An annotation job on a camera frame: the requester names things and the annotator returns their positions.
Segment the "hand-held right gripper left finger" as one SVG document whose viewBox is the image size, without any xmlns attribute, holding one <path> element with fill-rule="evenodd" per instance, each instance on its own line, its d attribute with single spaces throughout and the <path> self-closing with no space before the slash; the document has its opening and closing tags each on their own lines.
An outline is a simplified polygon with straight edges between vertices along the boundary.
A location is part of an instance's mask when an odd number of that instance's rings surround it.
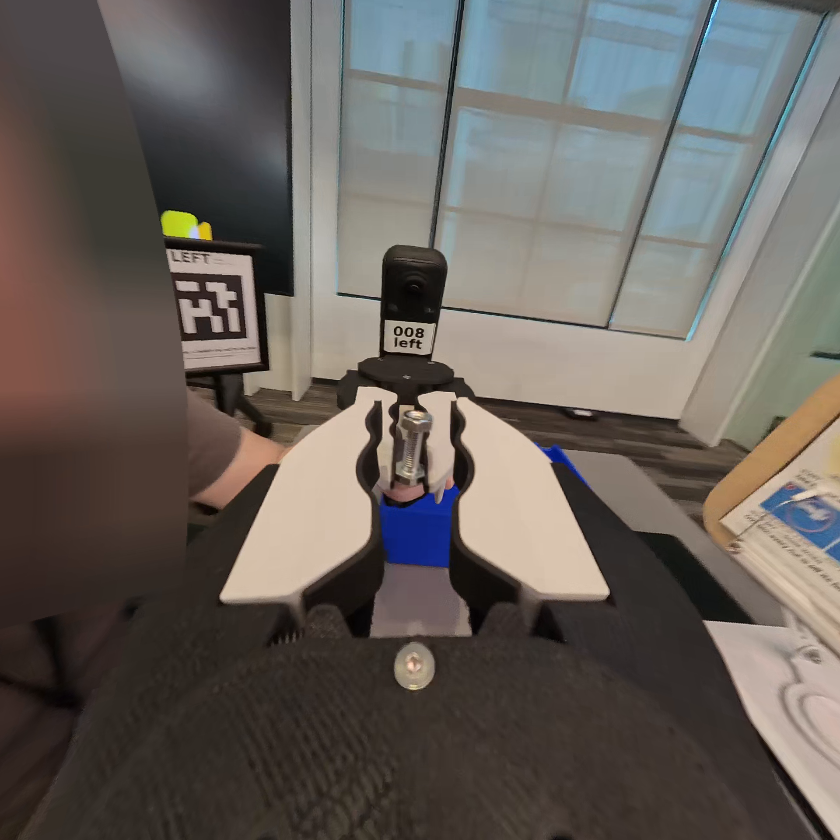
<svg viewBox="0 0 840 840">
<path fill-rule="evenodd" d="M 349 408 L 264 468 L 220 514 L 241 531 L 218 600 L 279 606 L 302 625 L 335 607 L 354 636 L 370 636 L 385 572 L 378 447 L 385 398 Z"/>
</svg>

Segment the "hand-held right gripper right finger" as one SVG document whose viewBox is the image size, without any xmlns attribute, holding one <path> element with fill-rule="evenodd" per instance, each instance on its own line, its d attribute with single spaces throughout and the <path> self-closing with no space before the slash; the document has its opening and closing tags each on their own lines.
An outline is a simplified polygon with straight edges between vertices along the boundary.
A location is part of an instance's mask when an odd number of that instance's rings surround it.
<svg viewBox="0 0 840 840">
<path fill-rule="evenodd" d="M 470 633 L 499 605 L 531 630 L 545 606 L 607 603 L 610 588 L 550 457 L 465 396 L 452 404 L 450 432 L 458 496 L 449 582 Z"/>
</svg>

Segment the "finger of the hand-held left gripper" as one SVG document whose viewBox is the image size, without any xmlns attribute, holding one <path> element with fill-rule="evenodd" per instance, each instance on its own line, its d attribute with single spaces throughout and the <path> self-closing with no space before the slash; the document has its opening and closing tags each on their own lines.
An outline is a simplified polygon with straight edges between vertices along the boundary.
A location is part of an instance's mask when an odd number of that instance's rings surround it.
<svg viewBox="0 0 840 840">
<path fill-rule="evenodd" d="M 426 478 L 429 495 L 441 504 L 448 483 L 468 489 L 475 483 L 475 457 L 468 448 L 469 413 L 466 397 L 453 392 L 430 392 L 420 396 L 420 406 L 432 416 L 425 439 Z"/>
<path fill-rule="evenodd" d="M 381 405 L 381 435 L 376 449 L 380 477 L 375 486 L 378 494 L 392 489 L 395 466 L 395 434 L 401 415 L 397 394 L 377 385 L 361 385 L 356 392 L 356 403 L 362 405 Z"/>
</svg>

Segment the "long silver hex bolt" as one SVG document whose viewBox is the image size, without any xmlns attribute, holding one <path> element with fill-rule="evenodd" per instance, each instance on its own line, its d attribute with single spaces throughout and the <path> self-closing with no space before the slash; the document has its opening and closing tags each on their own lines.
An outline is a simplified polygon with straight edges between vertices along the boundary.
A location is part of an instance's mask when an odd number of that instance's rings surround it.
<svg viewBox="0 0 840 840">
<path fill-rule="evenodd" d="M 395 442 L 395 466 L 401 459 L 421 460 L 426 468 L 425 445 L 434 425 L 434 417 L 430 412 L 411 409 L 405 411 L 397 425 L 400 434 Z"/>
</svg>

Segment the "blue plastic parts bin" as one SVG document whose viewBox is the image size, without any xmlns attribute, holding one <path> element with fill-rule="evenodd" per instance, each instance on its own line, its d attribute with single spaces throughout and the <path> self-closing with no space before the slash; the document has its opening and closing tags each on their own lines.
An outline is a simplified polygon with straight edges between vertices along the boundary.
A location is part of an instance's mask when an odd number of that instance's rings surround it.
<svg viewBox="0 0 840 840">
<path fill-rule="evenodd" d="M 411 507 L 381 507 L 382 536 L 391 563 L 444 565 L 450 543 L 544 593 L 583 592 L 593 572 L 564 568 L 594 566 L 581 526 L 554 466 L 569 467 L 587 483 L 559 449 L 545 453 L 526 438 L 510 434 L 500 446 L 489 437 L 470 439 L 475 483 L 459 496 L 448 491 L 441 504 L 430 496 Z"/>
</svg>

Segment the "person's left forearm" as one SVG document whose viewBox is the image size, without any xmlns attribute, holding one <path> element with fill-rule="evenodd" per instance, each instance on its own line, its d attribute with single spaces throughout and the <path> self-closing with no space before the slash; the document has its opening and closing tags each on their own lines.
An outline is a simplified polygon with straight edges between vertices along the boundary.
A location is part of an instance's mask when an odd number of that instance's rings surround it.
<svg viewBox="0 0 840 840">
<path fill-rule="evenodd" d="M 221 510 L 288 447 L 261 437 L 186 390 L 187 496 Z"/>
</svg>

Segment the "person's left hand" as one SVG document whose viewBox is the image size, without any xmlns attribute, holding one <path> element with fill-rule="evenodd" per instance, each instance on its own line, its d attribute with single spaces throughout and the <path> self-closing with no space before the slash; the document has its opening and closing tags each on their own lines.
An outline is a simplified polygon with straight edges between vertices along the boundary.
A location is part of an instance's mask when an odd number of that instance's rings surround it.
<svg viewBox="0 0 840 840">
<path fill-rule="evenodd" d="M 404 507 L 410 506 L 426 496 L 430 496 L 435 504 L 440 504 L 445 494 L 454 487 L 455 481 L 452 476 L 447 477 L 445 480 L 440 480 L 436 484 L 431 484 L 423 479 L 413 486 L 408 486 L 400 482 L 394 482 L 391 486 L 386 486 L 381 482 L 376 485 L 376 489 L 384 497 L 389 498 L 395 505 Z"/>
</svg>

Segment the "black sign stand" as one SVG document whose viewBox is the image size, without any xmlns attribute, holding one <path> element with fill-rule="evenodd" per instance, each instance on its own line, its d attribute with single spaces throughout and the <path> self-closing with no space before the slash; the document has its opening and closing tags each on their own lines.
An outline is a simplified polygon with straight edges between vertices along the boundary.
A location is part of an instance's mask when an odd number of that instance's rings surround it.
<svg viewBox="0 0 840 840">
<path fill-rule="evenodd" d="M 255 434 L 271 438 L 273 424 L 246 395 L 243 374 L 188 371 L 185 373 L 185 381 L 190 387 L 211 392 L 215 407 L 220 412 L 230 417 L 242 414 L 251 422 Z"/>
</svg>

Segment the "framed black-white marker sign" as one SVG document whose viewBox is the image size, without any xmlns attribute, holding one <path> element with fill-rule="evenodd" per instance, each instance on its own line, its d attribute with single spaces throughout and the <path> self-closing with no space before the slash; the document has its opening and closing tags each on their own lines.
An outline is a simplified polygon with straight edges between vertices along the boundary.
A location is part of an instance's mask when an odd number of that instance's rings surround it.
<svg viewBox="0 0 840 840">
<path fill-rule="evenodd" d="M 164 245 L 185 373 L 267 371 L 266 302 L 255 269 L 263 247 L 173 236 Z"/>
</svg>

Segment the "black desk mat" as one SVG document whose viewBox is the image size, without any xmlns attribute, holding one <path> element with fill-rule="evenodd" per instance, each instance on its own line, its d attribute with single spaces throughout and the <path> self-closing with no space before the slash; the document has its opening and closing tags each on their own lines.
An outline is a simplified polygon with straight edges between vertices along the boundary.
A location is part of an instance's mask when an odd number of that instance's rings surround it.
<svg viewBox="0 0 840 840">
<path fill-rule="evenodd" d="M 754 624 L 685 544 L 672 534 L 637 531 L 707 622 Z"/>
</svg>

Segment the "wooden instruction board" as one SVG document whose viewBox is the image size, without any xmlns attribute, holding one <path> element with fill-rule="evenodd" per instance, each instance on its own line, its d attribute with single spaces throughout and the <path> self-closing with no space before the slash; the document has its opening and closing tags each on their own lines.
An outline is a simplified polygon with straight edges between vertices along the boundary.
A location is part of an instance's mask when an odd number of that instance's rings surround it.
<svg viewBox="0 0 840 840">
<path fill-rule="evenodd" d="M 802 452 L 817 447 L 838 448 L 839 472 L 839 378 L 821 385 L 782 424 L 770 433 L 754 450 L 719 482 L 703 506 L 703 522 L 712 540 L 730 556 L 789 612 L 799 618 L 825 645 L 838 649 L 838 624 L 827 622 L 822 613 L 809 614 L 798 607 L 790 608 L 780 601 L 733 552 L 733 537 L 721 525 L 721 519 L 765 482 L 779 474 Z"/>
</svg>

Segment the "large window with blinds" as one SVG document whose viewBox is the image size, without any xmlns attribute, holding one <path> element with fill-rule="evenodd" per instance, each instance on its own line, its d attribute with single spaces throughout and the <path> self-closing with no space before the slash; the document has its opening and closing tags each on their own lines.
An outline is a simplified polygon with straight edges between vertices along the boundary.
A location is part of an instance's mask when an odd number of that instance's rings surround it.
<svg viewBox="0 0 840 840">
<path fill-rule="evenodd" d="M 827 17 L 343 2 L 338 294 L 429 245 L 447 308 L 690 340 Z"/>
</svg>

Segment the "printed instruction sheet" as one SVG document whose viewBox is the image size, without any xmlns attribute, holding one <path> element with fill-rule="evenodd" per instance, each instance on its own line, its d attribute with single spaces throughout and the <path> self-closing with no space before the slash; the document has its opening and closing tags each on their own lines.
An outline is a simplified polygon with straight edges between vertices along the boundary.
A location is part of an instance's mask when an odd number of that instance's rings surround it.
<svg viewBox="0 0 840 840">
<path fill-rule="evenodd" d="M 722 519 L 733 552 L 780 601 L 838 624 L 838 448 L 810 448 Z"/>
</svg>

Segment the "person's torso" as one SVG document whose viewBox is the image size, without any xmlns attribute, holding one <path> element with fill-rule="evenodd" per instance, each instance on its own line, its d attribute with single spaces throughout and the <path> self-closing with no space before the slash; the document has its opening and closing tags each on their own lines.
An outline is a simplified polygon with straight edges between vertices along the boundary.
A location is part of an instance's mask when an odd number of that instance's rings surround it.
<svg viewBox="0 0 840 840">
<path fill-rule="evenodd" d="M 67 753 L 91 695 L 119 658 L 129 618 L 121 605 L 56 617 L 67 695 L 31 623 L 1 633 L 1 837 L 16 838 Z"/>
</svg>

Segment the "large black wall screen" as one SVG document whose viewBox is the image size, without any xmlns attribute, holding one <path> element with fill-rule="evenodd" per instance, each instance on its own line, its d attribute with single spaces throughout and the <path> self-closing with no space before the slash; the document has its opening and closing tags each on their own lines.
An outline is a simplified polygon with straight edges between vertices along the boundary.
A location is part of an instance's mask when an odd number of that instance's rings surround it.
<svg viewBox="0 0 840 840">
<path fill-rule="evenodd" d="M 101 1 L 156 211 L 261 247 L 266 293 L 294 291 L 288 1 Z"/>
</svg>

